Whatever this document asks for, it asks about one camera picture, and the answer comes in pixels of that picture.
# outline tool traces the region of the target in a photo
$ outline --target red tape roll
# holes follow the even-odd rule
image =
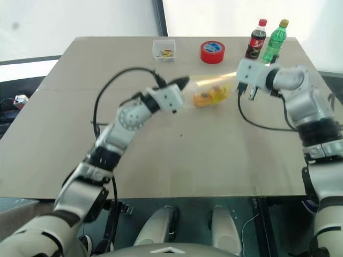
[[[218,41],[206,41],[200,47],[200,58],[205,63],[216,64],[224,59],[225,46]]]

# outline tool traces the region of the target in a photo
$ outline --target yellow bottle cap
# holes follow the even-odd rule
[[[280,25],[279,25],[280,27],[283,27],[283,28],[287,28],[287,26],[288,26],[288,20],[281,20],[281,22],[280,22]]]

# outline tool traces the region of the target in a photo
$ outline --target robotic arm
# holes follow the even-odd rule
[[[115,121],[108,125],[93,148],[64,183],[54,210],[26,223],[1,243],[3,256],[65,256],[83,222],[97,218],[108,191],[104,184],[113,177],[135,134],[157,111],[175,113],[183,105],[181,90],[189,78],[173,80],[164,88],[148,88],[124,101]]]
[[[313,257],[342,256],[343,253],[343,137],[329,103],[320,93],[317,80],[305,67],[269,67],[248,59],[237,70],[241,86],[282,95],[286,109],[302,140],[307,167],[302,170],[305,191],[319,202],[315,234],[310,242]]]

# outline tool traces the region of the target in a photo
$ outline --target gray tabletop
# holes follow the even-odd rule
[[[0,196],[57,196],[66,176],[94,142],[90,120],[95,98],[119,70],[149,67],[167,81],[183,75],[204,78],[231,73],[249,41],[247,37],[177,37],[175,62],[157,63],[151,53],[154,39],[82,37],[69,46],[0,141]],[[200,45],[206,40],[225,44],[222,63],[209,65],[199,59]],[[281,65],[306,65],[320,77],[296,39],[287,39],[280,54]],[[153,79],[141,72],[119,78],[101,100],[98,121],[111,122],[121,101],[149,86],[154,86]],[[324,82],[318,86],[330,93]],[[286,127],[279,99],[259,92],[251,102],[245,95],[242,108],[256,122]],[[342,116],[340,107],[335,112]],[[304,165],[297,133],[246,123],[232,92],[207,108],[186,104],[177,115],[154,115],[114,173],[120,198],[301,195]]]

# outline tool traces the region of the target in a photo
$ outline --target green soda bottle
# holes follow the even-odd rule
[[[281,49],[281,45],[286,39],[286,28],[288,26],[288,20],[282,20],[280,22],[280,27],[276,29],[269,39],[268,47],[263,55],[263,60],[265,62],[270,62],[274,55],[277,55]]]

